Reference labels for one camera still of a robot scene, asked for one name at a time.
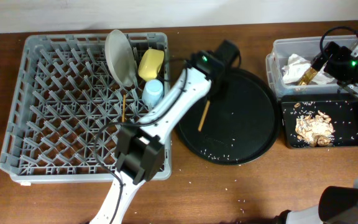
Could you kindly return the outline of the wooden chopstick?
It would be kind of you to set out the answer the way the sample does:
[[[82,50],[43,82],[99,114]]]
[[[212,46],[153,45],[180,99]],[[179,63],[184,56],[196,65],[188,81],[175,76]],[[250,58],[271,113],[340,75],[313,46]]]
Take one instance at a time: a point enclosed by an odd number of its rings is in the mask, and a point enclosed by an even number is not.
[[[206,119],[206,116],[208,114],[208,110],[209,110],[209,106],[210,106],[211,102],[209,100],[206,101],[206,104],[205,104],[205,107],[204,107],[204,110],[203,110],[203,114],[201,116],[201,119],[200,119],[200,123],[199,123],[199,126],[198,126],[198,131],[201,132],[202,131],[202,128],[203,128],[203,125],[204,125],[204,121]]]
[[[126,94],[123,95],[123,101],[122,101],[122,118],[121,122],[125,122],[125,113],[126,113]]]

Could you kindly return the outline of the white round plate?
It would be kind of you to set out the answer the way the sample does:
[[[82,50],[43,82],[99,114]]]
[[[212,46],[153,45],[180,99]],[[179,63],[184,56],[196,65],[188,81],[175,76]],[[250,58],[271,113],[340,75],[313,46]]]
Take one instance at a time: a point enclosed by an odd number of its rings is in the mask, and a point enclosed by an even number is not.
[[[122,86],[136,82],[136,62],[126,35],[120,30],[111,31],[105,40],[104,51],[110,74]]]

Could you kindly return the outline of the yellow bowl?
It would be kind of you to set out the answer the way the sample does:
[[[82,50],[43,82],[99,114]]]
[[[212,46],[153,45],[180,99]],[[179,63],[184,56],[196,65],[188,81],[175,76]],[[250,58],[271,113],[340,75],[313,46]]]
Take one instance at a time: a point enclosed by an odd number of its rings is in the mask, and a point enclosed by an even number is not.
[[[162,50],[146,50],[139,64],[139,76],[147,82],[156,79],[163,64],[164,56]]]

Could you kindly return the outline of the peanut shells and rice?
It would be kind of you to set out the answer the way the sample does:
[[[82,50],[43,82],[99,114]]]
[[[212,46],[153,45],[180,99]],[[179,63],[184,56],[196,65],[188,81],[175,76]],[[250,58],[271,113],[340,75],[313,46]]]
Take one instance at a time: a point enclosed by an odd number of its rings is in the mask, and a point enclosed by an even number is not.
[[[311,105],[312,103],[296,103],[293,107],[292,114],[298,115],[295,124],[296,138],[309,147],[332,146],[335,133],[332,117],[320,110],[305,109],[305,106]]]

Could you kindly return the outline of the gold foil wrapper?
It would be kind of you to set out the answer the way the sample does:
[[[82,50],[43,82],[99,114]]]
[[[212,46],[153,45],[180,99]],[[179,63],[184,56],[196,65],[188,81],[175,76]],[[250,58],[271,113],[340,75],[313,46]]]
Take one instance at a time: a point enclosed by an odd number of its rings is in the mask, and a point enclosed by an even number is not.
[[[323,65],[326,63],[326,60],[323,57],[316,57],[311,61],[311,67],[303,74],[303,76],[298,81],[299,86],[309,85],[313,78],[318,74],[322,69]]]

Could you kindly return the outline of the white tissue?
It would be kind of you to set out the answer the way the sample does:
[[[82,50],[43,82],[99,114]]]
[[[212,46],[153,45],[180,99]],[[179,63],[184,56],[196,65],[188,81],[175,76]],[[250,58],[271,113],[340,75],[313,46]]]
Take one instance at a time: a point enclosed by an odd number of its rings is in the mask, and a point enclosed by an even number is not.
[[[296,85],[310,67],[311,62],[309,60],[297,54],[290,55],[287,65],[282,67],[283,82],[287,85]],[[323,72],[323,68],[312,79],[310,85],[327,85],[334,82],[334,78]]]

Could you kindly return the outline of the light blue plastic cup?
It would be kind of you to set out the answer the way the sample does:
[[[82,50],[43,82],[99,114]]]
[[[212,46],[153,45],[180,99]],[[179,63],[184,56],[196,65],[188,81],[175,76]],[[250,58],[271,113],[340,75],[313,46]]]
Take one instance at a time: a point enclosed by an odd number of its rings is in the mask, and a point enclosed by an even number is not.
[[[142,101],[149,108],[155,107],[163,97],[163,84],[159,80],[151,80],[145,84]]]

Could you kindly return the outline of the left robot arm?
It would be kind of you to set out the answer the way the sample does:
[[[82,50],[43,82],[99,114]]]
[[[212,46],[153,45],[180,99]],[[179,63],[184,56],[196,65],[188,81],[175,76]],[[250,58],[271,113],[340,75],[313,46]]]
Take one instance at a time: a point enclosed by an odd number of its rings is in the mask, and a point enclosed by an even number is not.
[[[215,94],[238,47],[224,40],[215,51],[201,50],[184,61],[183,70],[159,104],[136,123],[120,123],[114,150],[111,188],[92,223],[121,223],[136,192],[152,180],[165,161],[165,143],[176,124],[201,98]]]

